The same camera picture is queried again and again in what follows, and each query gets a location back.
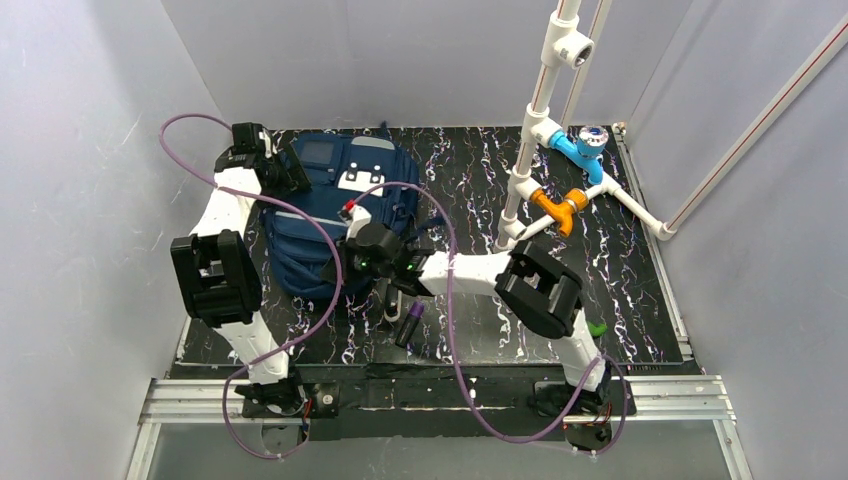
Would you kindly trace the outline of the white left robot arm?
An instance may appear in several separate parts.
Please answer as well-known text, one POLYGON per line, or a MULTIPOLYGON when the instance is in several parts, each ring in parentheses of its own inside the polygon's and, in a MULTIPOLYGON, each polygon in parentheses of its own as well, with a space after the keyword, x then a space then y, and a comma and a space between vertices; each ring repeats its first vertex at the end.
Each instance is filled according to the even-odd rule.
POLYGON ((284 199, 309 191, 311 182, 295 150, 278 148, 263 125, 237 123, 230 131, 233 143, 216 159, 214 180, 249 195, 214 190, 191 233, 173 240, 171 258, 188 315, 226 339, 248 368, 249 382, 237 393, 252 405, 294 415, 303 408, 304 391, 260 312, 262 283, 243 234, 256 196, 284 199))

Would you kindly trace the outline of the navy blue student backpack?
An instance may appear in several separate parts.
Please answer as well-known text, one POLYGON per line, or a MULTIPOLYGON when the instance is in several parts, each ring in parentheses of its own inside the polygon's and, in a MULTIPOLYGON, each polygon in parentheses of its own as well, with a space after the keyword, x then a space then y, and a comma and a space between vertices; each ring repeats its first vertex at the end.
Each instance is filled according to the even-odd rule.
MULTIPOLYGON (((308 214, 337 240, 347 225, 338 211, 369 188, 385 182, 420 183, 417 161, 402 146, 378 136, 301 133, 293 142, 312 187, 290 196, 287 202, 308 214)), ((358 204, 397 235, 409 233, 417 216, 419 192, 391 185, 371 192, 358 204)), ((335 291, 335 274, 321 278, 333 265, 322 233, 306 219, 271 205, 260 214, 274 279, 291 296, 329 300, 335 291)))

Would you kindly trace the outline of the purple black marker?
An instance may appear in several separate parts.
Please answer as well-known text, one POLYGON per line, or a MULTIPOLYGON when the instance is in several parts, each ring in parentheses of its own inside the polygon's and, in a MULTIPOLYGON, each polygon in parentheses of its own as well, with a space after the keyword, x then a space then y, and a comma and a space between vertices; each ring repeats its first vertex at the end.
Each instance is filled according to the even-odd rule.
POLYGON ((409 344, 418 324, 423 316, 425 311, 425 304, 416 300, 412 303, 410 308, 407 310, 407 313, 403 319, 403 322, 400 324, 400 328, 397 332, 395 338, 395 345, 400 348, 406 348, 409 344))

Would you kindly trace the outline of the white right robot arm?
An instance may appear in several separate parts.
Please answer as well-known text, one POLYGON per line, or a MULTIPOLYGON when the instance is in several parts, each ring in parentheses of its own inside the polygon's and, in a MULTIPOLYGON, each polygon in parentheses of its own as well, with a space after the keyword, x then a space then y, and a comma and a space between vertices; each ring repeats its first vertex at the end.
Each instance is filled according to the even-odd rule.
POLYGON ((607 401, 610 374, 586 319, 579 275, 531 240, 496 254, 455 254, 401 240, 369 223, 336 243, 341 264, 324 262, 320 277, 345 284, 382 278, 411 297, 450 292, 500 300, 532 333, 551 342, 580 407, 607 401))

